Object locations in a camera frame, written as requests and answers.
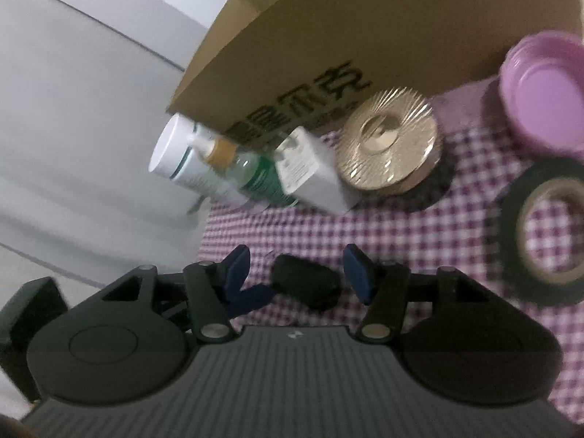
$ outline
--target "checkered tablecloth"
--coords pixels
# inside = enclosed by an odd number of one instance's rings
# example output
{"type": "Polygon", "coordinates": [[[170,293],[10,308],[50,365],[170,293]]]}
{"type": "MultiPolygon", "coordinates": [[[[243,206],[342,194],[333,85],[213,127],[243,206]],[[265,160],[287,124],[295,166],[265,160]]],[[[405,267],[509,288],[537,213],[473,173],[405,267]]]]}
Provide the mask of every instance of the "checkered tablecloth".
{"type": "MultiPolygon", "coordinates": [[[[422,194],[405,199],[365,199],[345,216],[309,208],[270,209],[250,216],[214,205],[201,244],[201,260],[221,260],[238,244],[252,253],[247,285],[267,283],[281,253],[318,261],[342,271],[342,251],[355,243],[371,258],[397,260],[413,272],[455,266],[502,295],[548,327],[564,350],[564,369],[550,396],[571,420],[584,422],[584,303],[538,308],[518,303],[500,282],[497,259],[497,200],[533,159],[511,137],[496,96],[496,81],[484,81],[435,97],[449,156],[456,166],[452,182],[436,176],[422,194]],[[424,203],[450,186],[435,204],[424,203]]],[[[334,136],[329,137],[334,143],[334,136]]],[[[526,229],[528,245],[548,268],[566,265],[584,244],[584,220],[570,217],[565,205],[542,203],[526,229]]],[[[410,305],[406,327],[428,314],[428,305],[410,305]]],[[[347,291],[338,306],[317,314],[278,296],[270,306],[238,318],[243,324],[348,324],[355,327],[365,307],[347,291]]]]}

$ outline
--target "black tape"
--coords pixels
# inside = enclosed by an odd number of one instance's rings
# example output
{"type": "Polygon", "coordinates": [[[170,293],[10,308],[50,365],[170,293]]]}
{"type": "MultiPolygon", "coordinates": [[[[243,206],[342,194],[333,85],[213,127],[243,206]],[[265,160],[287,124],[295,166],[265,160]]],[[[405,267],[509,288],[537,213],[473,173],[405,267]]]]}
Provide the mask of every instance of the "black tape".
{"type": "Polygon", "coordinates": [[[519,250],[518,222],[528,197],[542,184],[557,178],[577,180],[584,185],[584,165],[571,158],[541,159],[509,188],[499,218],[500,259],[503,279],[522,300],[542,306],[565,306],[584,300],[584,276],[566,284],[545,283],[525,265],[519,250]]]}

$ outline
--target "gold lid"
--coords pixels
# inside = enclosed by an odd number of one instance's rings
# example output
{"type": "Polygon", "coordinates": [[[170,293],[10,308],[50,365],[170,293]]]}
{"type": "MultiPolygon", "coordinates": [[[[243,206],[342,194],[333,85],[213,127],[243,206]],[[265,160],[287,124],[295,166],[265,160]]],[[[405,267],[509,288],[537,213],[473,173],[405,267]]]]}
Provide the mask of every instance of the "gold lid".
{"type": "Polygon", "coordinates": [[[230,167],[235,158],[237,145],[225,138],[215,140],[211,153],[204,159],[205,163],[215,169],[224,170],[230,167]]]}
{"type": "Polygon", "coordinates": [[[337,169],[358,189],[393,188],[388,192],[401,194],[425,179],[441,152],[427,99],[412,89],[385,90],[347,120],[337,148],[337,169]]]}

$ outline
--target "pink bowl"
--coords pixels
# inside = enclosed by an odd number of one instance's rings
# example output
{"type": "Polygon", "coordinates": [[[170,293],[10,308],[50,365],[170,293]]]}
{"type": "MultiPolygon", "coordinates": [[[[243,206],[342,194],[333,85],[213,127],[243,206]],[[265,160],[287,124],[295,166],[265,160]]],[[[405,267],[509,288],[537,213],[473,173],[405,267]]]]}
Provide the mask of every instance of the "pink bowl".
{"type": "Polygon", "coordinates": [[[545,31],[522,39],[507,53],[499,91],[524,144],[584,156],[584,45],[577,36],[545,31]]]}

